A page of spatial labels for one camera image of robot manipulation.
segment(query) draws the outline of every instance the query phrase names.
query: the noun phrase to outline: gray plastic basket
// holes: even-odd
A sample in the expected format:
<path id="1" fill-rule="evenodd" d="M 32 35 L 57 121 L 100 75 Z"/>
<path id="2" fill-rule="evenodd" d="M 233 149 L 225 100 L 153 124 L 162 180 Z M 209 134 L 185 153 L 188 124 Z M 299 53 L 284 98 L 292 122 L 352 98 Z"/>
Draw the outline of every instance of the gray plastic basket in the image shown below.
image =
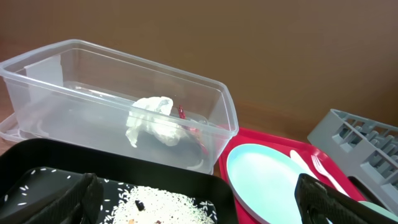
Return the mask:
<path id="1" fill-rule="evenodd" d="M 397 127 L 330 110 L 308 140 L 398 215 Z"/>

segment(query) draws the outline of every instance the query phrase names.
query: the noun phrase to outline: white crumpled paper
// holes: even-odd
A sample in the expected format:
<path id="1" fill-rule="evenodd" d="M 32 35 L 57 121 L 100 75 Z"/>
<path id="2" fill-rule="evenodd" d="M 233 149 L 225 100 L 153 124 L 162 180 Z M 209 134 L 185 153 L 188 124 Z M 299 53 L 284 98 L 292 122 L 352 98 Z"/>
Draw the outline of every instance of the white crumpled paper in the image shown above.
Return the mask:
<path id="1" fill-rule="evenodd" d="M 133 106 L 168 116 L 173 107 L 173 100 L 165 96 L 154 96 L 141 98 Z M 180 125 L 169 121 L 168 118 L 154 118 L 151 113 L 137 112 L 134 111 L 134 108 L 129 112 L 126 126 L 129 127 L 126 136 L 133 147 L 137 147 L 137 137 L 140 131 L 154 135 L 167 146 L 177 145 L 179 140 L 187 135 Z"/>

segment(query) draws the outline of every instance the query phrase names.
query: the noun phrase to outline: black tray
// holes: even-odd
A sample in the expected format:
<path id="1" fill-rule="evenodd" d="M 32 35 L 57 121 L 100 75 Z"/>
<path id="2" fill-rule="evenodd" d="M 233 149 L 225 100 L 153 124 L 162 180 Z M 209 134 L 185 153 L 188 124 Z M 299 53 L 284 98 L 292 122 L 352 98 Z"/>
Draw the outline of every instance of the black tray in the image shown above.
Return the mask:
<path id="1" fill-rule="evenodd" d="M 209 200 L 215 205 L 218 223 L 238 223 L 233 193 L 220 178 L 48 139 L 21 142 L 0 156 L 0 198 L 9 194 L 10 200 L 15 204 L 24 201 L 20 192 L 17 197 L 14 196 L 15 189 L 27 183 L 26 177 L 32 170 L 40 172 L 43 167 L 51 167 L 43 170 L 48 173 L 52 169 L 57 169 L 60 173 L 67 170 L 63 174 L 64 177 L 61 177 L 63 179 L 71 172 L 93 172 L 101 179 L 149 186 Z M 47 194 L 53 188 L 54 185 L 43 190 L 36 188 L 34 192 Z M 0 210 L 10 209 L 3 205 L 4 200 L 1 200 Z M 103 221 L 103 216 L 104 214 L 100 213 L 97 223 Z"/>

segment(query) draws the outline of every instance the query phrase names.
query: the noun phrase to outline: white plastic fork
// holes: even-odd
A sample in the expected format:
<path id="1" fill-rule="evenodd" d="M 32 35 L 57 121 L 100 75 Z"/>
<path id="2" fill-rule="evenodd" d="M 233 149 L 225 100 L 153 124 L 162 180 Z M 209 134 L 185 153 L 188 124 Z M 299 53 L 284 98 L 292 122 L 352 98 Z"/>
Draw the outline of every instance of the white plastic fork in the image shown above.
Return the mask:
<path id="1" fill-rule="evenodd" d="M 341 187 L 341 185 L 335 180 L 335 178 L 332 177 L 332 176 L 328 173 L 328 171 L 326 171 L 326 169 L 323 167 L 323 165 L 322 165 L 321 161 L 318 159 L 318 157 L 312 155 L 311 158 L 312 158 L 313 165 L 315 166 L 315 169 L 316 169 L 320 174 L 322 174 L 322 175 L 324 175 L 325 177 L 327 177 L 327 178 L 330 180 L 330 182 L 333 184 L 333 186 L 336 187 L 336 190 L 338 190 L 340 193 L 343 193 L 343 194 L 345 194 L 347 197 L 349 197 L 348 194 L 347 194 L 347 192 Z"/>

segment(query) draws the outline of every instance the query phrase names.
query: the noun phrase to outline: brown background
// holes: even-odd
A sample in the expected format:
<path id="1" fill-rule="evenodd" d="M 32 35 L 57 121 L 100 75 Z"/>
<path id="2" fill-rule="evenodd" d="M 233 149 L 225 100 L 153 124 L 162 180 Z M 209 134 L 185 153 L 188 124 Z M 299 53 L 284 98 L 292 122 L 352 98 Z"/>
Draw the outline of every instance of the brown background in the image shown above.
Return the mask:
<path id="1" fill-rule="evenodd" d="M 330 108 L 398 125 L 396 0 L 0 1 L 0 61 L 65 39 L 221 81 L 240 126 L 303 141 Z"/>

